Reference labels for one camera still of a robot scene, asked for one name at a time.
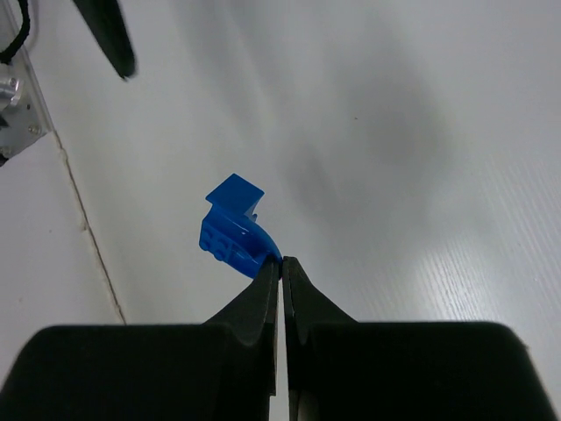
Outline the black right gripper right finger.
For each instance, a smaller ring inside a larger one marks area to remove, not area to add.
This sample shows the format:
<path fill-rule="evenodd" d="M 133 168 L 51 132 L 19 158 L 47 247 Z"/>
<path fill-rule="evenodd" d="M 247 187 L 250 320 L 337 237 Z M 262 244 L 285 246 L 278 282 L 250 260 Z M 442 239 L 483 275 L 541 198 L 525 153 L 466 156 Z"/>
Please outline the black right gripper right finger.
<path fill-rule="evenodd" d="M 553 420 L 526 346 L 487 321 L 359 322 L 282 264 L 293 420 Z"/>

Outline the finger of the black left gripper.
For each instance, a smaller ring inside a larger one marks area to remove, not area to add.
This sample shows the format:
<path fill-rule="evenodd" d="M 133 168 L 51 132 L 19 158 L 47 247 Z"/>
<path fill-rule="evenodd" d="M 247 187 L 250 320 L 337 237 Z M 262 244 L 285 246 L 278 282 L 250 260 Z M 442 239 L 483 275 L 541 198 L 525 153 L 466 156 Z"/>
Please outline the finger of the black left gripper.
<path fill-rule="evenodd" d="M 136 56 L 118 0 L 74 0 L 77 10 L 118 76 L 127 80 L 137 71 Z"/>

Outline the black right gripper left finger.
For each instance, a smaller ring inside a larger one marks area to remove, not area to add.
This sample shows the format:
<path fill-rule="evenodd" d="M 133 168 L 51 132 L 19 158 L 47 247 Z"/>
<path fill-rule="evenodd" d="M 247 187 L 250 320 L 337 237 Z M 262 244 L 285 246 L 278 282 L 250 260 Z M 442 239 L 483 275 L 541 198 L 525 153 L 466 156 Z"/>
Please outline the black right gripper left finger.
<path fill-rule="evenodd" d="M 23 346 L 4 420 L 266 420 L 280 264 L 197 325 L 58 325 Z"/>

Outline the blue arch lego piece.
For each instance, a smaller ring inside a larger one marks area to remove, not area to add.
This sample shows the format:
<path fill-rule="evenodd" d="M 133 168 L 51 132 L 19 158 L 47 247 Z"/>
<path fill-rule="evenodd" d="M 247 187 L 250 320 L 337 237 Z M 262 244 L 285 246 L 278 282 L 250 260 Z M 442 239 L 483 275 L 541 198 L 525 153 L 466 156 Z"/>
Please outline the blue arch lego piece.
<path fill-rule="evenodd" d="M 230 175 L 207 196 L 210 209 L 202 220 L 199 247 L 240 274 L 255 277 L 271 257 L 282 262 L 272 237 L 254 213 L 264 192 L 237 174 Z"/>

